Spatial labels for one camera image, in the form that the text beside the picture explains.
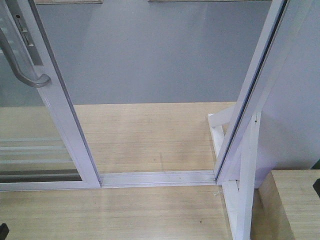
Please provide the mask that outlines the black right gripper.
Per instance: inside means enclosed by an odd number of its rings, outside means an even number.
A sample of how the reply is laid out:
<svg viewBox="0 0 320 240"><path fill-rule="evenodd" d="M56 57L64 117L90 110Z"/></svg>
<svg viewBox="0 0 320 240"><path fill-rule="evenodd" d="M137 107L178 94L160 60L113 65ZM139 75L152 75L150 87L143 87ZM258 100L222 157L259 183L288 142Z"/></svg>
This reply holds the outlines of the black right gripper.
<svg viewBox="0 0 320 240"><path fill-rule="evenodd" d="M317 195L320 197L320 178L318 178L312 185L314 191L317 193Z"/></svg>

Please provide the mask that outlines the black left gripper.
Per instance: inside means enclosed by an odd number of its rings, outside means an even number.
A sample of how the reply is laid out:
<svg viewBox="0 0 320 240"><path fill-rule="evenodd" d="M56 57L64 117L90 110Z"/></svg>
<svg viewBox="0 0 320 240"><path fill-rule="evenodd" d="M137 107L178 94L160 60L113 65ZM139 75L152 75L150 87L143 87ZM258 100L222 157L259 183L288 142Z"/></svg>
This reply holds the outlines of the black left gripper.
<svg viewBox="0 0 320 240"><path fill-rule="evenodd" d="M10 230L6 223L0 225L0 240L5 240L9 234Z"/></svg>

